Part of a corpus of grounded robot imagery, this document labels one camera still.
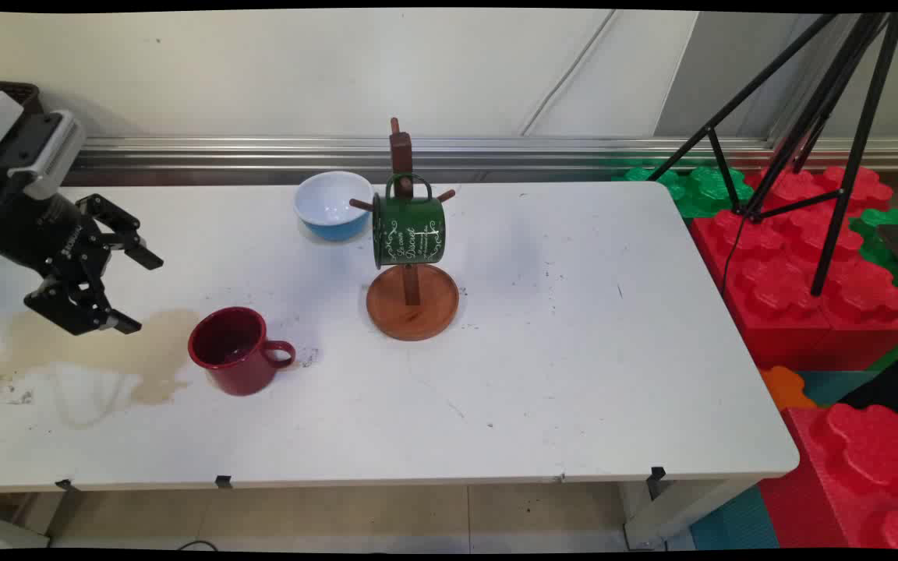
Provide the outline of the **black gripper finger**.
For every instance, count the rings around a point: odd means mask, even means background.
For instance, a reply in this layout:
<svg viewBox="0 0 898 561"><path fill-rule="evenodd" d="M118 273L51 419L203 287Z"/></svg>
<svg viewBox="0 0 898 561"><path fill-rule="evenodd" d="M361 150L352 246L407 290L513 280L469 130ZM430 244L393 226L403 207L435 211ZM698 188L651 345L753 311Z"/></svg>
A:
<svg viewBox="0 0 898 561"><path fill-rule="evenodd" d="M140 221L104 196L93 194L79 199L77 209L85 217L88 244L107 251L122 251L147 270L160 269L164 260L147 248L138 232Z"/></svg>
<svg viewBox="0 0 898 561"><path fill-rule="evenodd" d="M72 277L59 271L37 270L42 277L35 291L25 295L24 305L50 320L66 333L83 335L115 328L119 333L138 333L142 323L113 308L104 293L104 270L84 270Z"/></svg>

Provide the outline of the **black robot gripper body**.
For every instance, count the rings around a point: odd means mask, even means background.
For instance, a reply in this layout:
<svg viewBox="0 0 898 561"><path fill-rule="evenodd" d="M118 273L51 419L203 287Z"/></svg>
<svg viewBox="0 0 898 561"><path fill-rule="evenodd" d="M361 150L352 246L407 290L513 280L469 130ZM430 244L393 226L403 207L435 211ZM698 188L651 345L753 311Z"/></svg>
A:
<svg viewBox="0 0 898 561"><path fill-rule="evenodd" d="M67 270L69 260L104 270L107 251L90 241L102 233L96 221L59 192L32 198L24 192L29 181L26 173L0 171L0 256L36 271Z"/></svg>

